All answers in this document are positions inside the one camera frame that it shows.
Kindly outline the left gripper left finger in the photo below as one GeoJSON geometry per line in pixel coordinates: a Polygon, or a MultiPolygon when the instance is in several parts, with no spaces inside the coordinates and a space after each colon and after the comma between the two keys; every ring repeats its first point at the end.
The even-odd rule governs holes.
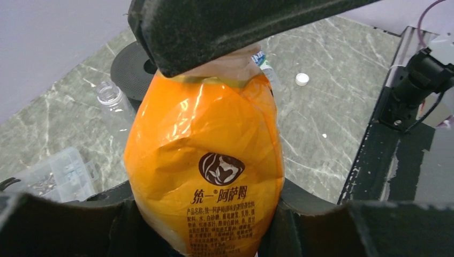
{"type": "Polygon", "coordinates": [[[1,192],[1,256],[145,256],[145,232],[129,182],[68,203],[1,192]]]}

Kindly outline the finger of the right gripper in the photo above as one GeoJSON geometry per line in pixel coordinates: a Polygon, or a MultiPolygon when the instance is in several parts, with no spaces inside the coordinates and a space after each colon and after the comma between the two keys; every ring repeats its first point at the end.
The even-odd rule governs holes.
{"type": "Polygon", "coordinates": [[[369,0],[135,0],[128,24],[167,77],[369,0]]]}

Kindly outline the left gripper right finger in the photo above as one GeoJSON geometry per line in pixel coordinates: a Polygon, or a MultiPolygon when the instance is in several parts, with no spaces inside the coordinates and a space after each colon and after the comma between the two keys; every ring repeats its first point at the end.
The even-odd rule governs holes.
{"type": "Polygon", "coordinates": [[[259,256],[453,256],[453,204],[338,206],[286,180],[259,256]]]}

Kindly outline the large orange blue-label bottle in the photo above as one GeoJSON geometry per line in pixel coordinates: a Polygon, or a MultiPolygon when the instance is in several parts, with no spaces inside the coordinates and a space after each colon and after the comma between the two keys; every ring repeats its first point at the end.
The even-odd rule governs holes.
{"type": "Polygon", "coordinates": [[[284,183],[271,83],[251,44],[155,73],[125,147],[138,209],[183,256],[254,256],[284,183]]]}

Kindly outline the white bottle cap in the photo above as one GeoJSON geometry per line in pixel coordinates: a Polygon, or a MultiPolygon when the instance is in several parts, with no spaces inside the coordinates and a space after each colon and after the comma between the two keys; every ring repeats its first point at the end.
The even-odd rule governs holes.
{"type": "Polygon", "coordinates": [[[295,82],[298,86],[306,86],[309,80],[309,76],[305,73],[298,73],[295,77],[295,82]]]}

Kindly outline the clear plastic bottle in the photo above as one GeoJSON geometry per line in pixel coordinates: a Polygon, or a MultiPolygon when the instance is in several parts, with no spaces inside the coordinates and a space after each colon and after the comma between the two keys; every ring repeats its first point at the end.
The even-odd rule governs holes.
{"type": "Polygon", "coordinates": [[[125,146],[136,111],[127,96],[113,81],[103,81],[95,87],[95,90],[108,131],[125,146]]]}

